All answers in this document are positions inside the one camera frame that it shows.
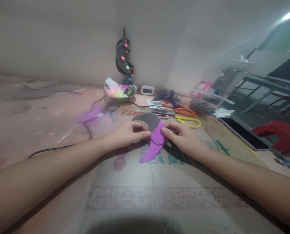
hand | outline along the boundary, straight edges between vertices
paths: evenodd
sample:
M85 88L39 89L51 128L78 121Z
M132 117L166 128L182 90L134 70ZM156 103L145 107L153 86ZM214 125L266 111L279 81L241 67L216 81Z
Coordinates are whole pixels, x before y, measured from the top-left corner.
M168 121L164 124L161 132L170 139L177 147L191 157L208 151L201 141L196 137L193 131L185 124Z
M147 126L138 121L126 121L113 132L105 136L104 142L109 145L109 152L151 136Z

scissors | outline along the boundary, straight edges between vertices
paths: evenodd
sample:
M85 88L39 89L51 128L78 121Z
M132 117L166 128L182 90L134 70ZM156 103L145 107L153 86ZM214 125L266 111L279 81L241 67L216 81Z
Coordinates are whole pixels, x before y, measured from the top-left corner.
M160 110L160 109L152 108L150 110L150 112L155 113L155 114L160 114L160 115L173 116L174 118L177 119L178 122L180 122L182 124L186 124L190 128L199 128L201 126L201 122L198 119L187 118L187 117L180 117L180 116L177 116L176 115L176 114L181 114L181 115L186 115L186 116L190 116L190 117L193 117L193 116L196 115L195 112L193 112L192 110L187 109L187 108L180 107L180 108L176 108L174 111L167 111L167 110ZM190 124L185 123L183 120L194 121L198 125L190 125Z

blue glue gun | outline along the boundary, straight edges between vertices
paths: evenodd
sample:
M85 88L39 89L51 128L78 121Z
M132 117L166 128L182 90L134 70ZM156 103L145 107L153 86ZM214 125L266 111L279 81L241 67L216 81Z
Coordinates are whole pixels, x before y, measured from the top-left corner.
M178 104L175 102L175 100L173 99L174 97L174 90L170 90L169 92L163 92L163 93L159 93L152 101L161 101L161 100L165 100L166 102L168 101L169 103L172 104L173 109L178 108Z

black cable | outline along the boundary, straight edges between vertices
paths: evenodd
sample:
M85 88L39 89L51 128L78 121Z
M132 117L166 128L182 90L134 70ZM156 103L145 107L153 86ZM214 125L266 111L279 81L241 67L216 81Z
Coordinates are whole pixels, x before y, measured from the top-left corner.
M87 130L87 133L90 135L90 138L88 140L91 140L92 139L92 133L90 132L90 129L89 127L86 125L86 123L83 123L83 125L85 126L86 130ZM52 150L60 150L60 149L63 149L63 148L67 148L69 146L72 146L72 145L68 145L68 146L61 146L61 147L55 147L55 148L50 148L50 149L43 149L43 150L40 150L40 151L37 151L33 154L31 154L28 159L32 158L34 155L38 154L38 153L43 153L43 152L47 152L47 151L52 151Z
M138 107L151 107L151 106L157 106L157 105L151 105L151 106L139 106L139 105L137 105L136 103L134 103L134 102L126 102L126 103L131 103L131 104L134 104L134 105L136 105L136 106L138 106Z
M94 106L94 104L96 104L97 102L100 102L101 100L103 100L103 98L105 97L106 95L104 95L101 99L99 99L98 101L96 101L96 102L93 102L92 103L92 105L91 105L91 107L90 107L90 111L93 109L93 106Z

smartphone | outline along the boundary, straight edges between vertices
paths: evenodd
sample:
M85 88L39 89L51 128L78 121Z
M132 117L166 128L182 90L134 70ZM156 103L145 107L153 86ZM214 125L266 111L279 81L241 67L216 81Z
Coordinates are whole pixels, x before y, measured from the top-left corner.
M256 136L253 132L242 126L233 118L225 117L218 118L229 130L231 130L236 136L238 136L250 149L253 151L270 150L265 142Z

